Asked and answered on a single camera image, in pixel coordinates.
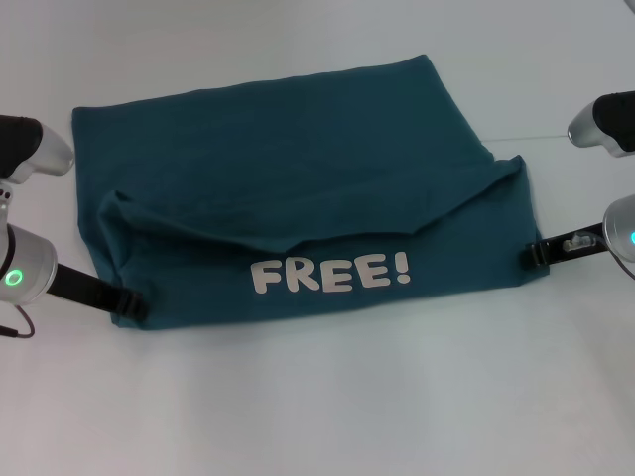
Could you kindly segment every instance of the green led light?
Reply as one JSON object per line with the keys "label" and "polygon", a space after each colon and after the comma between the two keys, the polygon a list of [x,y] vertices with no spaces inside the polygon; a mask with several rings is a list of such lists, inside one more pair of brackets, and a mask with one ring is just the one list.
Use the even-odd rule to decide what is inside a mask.
{"label": "green led light", "polygon": [[22,283],[22,278],[22,271],[13,270],[7,273],[7,276],[4,278],[4,282],[7,284],[7,286],[18,286],[20,283]]}

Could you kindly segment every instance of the teal cloth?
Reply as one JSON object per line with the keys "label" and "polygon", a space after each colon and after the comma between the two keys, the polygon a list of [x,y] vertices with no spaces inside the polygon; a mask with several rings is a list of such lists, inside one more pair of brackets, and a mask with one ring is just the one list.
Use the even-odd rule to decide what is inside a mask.
{"label": "teal cloth", "polygon": [[81,236],[100,278],[147,298],[142,328],[546,273],[519,266],[538,236],[523,160],[494,162],[427,57],[80,107],[72,130]]}

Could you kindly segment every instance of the white backdrop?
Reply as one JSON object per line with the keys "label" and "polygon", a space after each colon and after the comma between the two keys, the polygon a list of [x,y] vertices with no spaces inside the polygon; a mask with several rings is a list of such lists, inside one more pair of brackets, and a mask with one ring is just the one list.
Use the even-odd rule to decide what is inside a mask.
{"label": "white backdrop", "polygon": [[[635,89],[634,42],[621,0],[0,0],[0,113],[70,141],[79,105],[426,53],[481,139],[558,136]],[[487,145],[528,162],[545,235],[635,192],[632,158]],[[93,273],[72,174],[15,192],[10,221]],[[44,297],[36,338],[0,342],[0,471],[632,475],[634,292],[599,255],[520,289],[160,333]]]}

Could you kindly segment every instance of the black cable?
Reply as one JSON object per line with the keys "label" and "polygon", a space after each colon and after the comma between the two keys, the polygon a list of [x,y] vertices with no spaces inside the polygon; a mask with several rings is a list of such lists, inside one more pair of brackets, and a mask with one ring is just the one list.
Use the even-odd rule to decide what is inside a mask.
{"label": "black cable", "polygon": [[31,317],[29,317],[29,315],[20,306],[16,305],[16,309],[18,309],[18,312],[20,312],[22,314],[22,316],[24,317],[24,320],[26,320],[27,324],[29,324],[29,333],[28,334],[18,334],[18,335],[16,335],[16,338],[18,338],[18,339],[30,339],[31,337],[36,335],[36,326],[33,324],[33,320],[31,320]]}
{"label": "black cable", "polygon": [[615,253],[613,253],[613,251],[606,244],[606,240],[603,237],[601,237],[599,235],[596,235],[595,233],[589,233],[587,231],[580,231],[580,232],[577,232],[575,234],[578,235],[578,236],[588,236],[588,237],[593,238],[594,240],[600,242],[602,245],[604,245],[606,250],[611,254],[613,259],[615,260],[615,263],[617,263],[617,265],[622,269],[622,271],[624,273],[626,273],[632,280],[635,280],[635,274],[633,274],[633,272],[631,270],[626,268],[626,265],[624,264],[624,262],[622,262],[622,260],[620,260],[619,257]]}

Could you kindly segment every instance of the white lettering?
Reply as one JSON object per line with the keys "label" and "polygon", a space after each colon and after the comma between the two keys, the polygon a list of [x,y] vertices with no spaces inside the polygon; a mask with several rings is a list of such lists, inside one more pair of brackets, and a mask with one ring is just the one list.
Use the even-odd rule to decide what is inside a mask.
{"label": "white lettering", "polygon": [[251,277],[254,280],[256,293],[259,295],[267,292],[267,283],[279,283],[282,281],[280,273],[267,272],[265,271],[267,268],[282,268],[282,261],[262,261],[251,265]]}
{"label": "white lettering", "polygon": [[386,261],[386,255],[364,255],[355,258],[355,267],[357,268],[357,273],[359,273],[361,285],[364,288],[390,286],[390,280],[388,278],[375,278],[375,276],[388,273],[388,268],[385,266],[377,266],[374,268],[368,266],[370,263],[383,263],[384,261]]}
{"label": "white lettering", "polygon": [[[301,268],[296,268],[296,263],[302,263]],[[311,291],[319,291],[319,283],[309,275],[314,270],[314,263],[307,258],[287,258],[287,286],[289,291],[297,293],[300,290],[300,283]]]}
{"label": "white lettering", "polygon": [[353,291],[351,285],[339,285],[345,281],[353,279],[348,273],[335,273],[335,269],[348,270],[353,266],[350,261],[346,260],[329,260],[323,261],[319,267],[321,269],[321,286],[325,293],[346,293]]}

